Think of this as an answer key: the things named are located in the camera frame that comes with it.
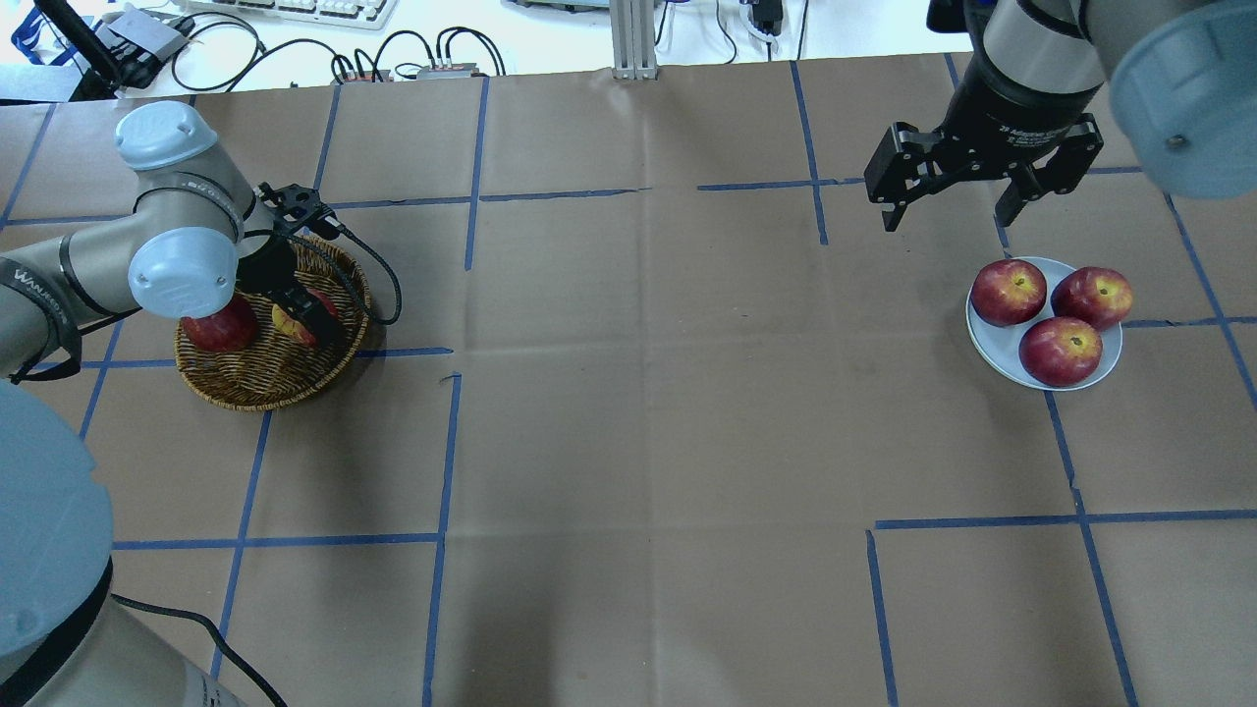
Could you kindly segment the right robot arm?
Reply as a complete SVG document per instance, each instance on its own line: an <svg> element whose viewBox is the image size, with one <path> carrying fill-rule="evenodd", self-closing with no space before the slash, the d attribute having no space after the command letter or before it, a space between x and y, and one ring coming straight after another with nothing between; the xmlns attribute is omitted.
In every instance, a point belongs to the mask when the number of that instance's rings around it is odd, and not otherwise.
<svg viewBox="0 0 1257 707"><path fill-rule="evenodd" d="M1007 180L994 215L1072 192L1104 147L1091 99L1163 192L1253 192L1252 1L933 1L926 26L965 34L970 62L935 130L889 126L864 174L884 228L964 181Z"/></svg>

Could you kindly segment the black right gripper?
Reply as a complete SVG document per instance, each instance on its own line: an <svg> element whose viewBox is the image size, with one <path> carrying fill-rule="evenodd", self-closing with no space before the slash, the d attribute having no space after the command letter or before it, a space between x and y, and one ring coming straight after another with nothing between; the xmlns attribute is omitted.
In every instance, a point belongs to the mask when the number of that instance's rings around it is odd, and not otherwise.
<svg viewBox="0 0 1257 707"><path fill-rule="evenodd" d="M962 181L1009 179L994 208L1011 226L1047 192L1072 192L1104 138L1087 111L1099 88L1055 93L1023 86L988 64L965 68L947 116L934 130L894 122L864 171L882 226L897 231L918 198Z"/></svg>

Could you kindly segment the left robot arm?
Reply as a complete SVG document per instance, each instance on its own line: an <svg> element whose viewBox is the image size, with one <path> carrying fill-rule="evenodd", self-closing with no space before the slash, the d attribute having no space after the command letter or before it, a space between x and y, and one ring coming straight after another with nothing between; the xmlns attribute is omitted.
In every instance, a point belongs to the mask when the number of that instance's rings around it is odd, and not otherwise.
<svg viewBox="0 0 1257 707"><path fill-rule="evenodd" d="M317 210L297 187L251 187L202 114L180 99L124 114L114 147L134 171L129 213L3 254L3 703L240 706L143 614L202 626L274 706L280 694L197 611L114 587L114 511L85 437L107 380L85 336L145 312L202 320L234 296L270 299L321 345L339 340L289 245Z"/></svg>

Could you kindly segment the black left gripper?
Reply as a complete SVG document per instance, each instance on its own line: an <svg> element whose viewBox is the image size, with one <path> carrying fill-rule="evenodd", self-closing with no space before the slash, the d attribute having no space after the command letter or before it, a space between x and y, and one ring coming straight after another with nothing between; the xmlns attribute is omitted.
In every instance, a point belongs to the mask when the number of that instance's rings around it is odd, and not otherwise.
<svg viewBox="0 0 1257 707"><path fill-rule="evenodd" d="M323 201L316 187L290 184L272 187L256 185L254 213L263 219L248 228L243 245L246 255L238 260L235 287L243 294L278 292L278 333L302 345L336 345L344 328L339 309L318 288L295 286L298 259L293 239L300 229L333 242L339 238L339 219Z"/></svg>

